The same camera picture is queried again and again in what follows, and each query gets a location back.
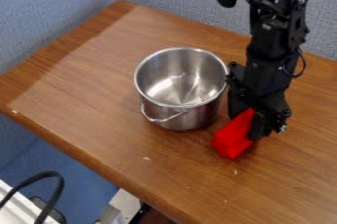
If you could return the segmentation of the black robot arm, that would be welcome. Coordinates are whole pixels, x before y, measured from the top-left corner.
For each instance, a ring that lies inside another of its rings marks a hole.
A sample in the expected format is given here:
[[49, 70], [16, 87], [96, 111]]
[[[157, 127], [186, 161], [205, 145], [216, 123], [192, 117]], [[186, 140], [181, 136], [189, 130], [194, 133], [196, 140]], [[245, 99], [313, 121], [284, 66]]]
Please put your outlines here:
[[[232, 8], [238, 0], [217, 0]], [[253, 111], [248, 139], [260, 140], [286, 130], [292, 116], [284, 92], [300, 77], [305, 64], [301, 45], [306, 43], [309, 0], [246, 0], [250, 5], [252, 40], [246, 48], [246, 63], [229, 63], [228, 114], [238, 118]]]

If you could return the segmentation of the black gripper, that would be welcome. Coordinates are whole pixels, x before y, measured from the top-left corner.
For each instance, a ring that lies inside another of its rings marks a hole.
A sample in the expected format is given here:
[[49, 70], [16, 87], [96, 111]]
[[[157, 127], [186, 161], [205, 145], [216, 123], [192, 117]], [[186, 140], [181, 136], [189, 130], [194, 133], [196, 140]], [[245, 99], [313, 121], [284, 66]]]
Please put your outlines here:
[[290, 80], [297, 78], [306, 68], [302, 52], [285, 51], [278, 58], [262, 54], [249, 45], [246, 65], [229, 63], [228, 115], [236, 118], [248, 108], [257, 112], [249, 128], [248, 137], [256, 142], [272, 132], [284, 133], [285, 121], [292, 110], [285, 101], [284, 91]]

